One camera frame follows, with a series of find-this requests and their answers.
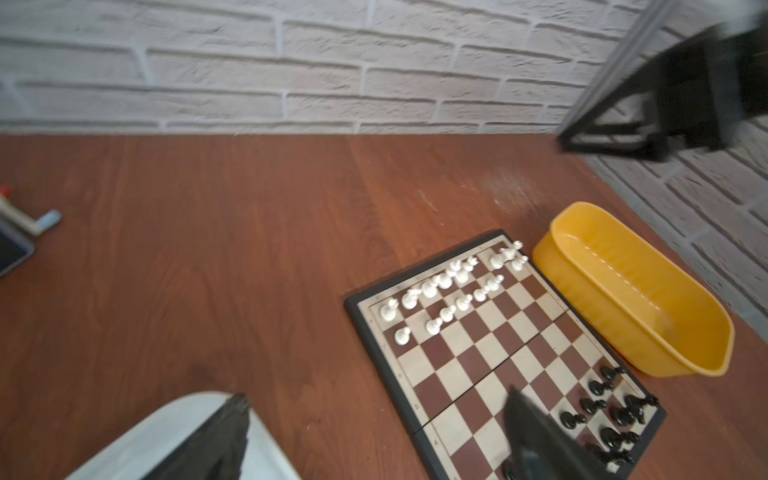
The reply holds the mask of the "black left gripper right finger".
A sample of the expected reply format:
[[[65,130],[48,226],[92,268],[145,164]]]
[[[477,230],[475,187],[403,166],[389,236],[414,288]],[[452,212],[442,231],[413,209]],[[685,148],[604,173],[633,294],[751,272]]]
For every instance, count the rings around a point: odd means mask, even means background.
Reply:
[[[511,454],[504,479],[611,479],[598,458],[579,446],[528,397],[508,389],[503,424]]]

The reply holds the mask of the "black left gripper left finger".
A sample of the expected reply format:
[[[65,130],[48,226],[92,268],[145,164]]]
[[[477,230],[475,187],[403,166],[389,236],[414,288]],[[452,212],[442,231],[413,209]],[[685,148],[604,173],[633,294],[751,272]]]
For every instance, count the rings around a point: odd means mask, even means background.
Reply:
[[[249,426],[246,396],[232,395],[144,479],[239,479]]]

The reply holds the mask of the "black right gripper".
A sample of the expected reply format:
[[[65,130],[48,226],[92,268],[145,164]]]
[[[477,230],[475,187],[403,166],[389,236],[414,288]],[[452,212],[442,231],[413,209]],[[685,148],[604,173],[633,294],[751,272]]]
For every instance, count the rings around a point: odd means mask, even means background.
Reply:
[[[712,26],[659,53],[557,137],[562,151],[664,162],[685,149],[730,147],[740,122],[767,113],[767,20],[739,33]],[[619,101],[644,98],[640,120],[600,124]]]

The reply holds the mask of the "white plastic bin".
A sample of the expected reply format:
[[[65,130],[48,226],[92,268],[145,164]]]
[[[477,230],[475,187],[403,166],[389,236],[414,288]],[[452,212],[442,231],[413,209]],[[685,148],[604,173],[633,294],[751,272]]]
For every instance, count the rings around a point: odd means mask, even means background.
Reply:
[[[232,395],[207,391],[159,408],[69,475],[71,479],[144,479]],[[250,426],[239,479],[298,479],[267,427],[249,405]]]

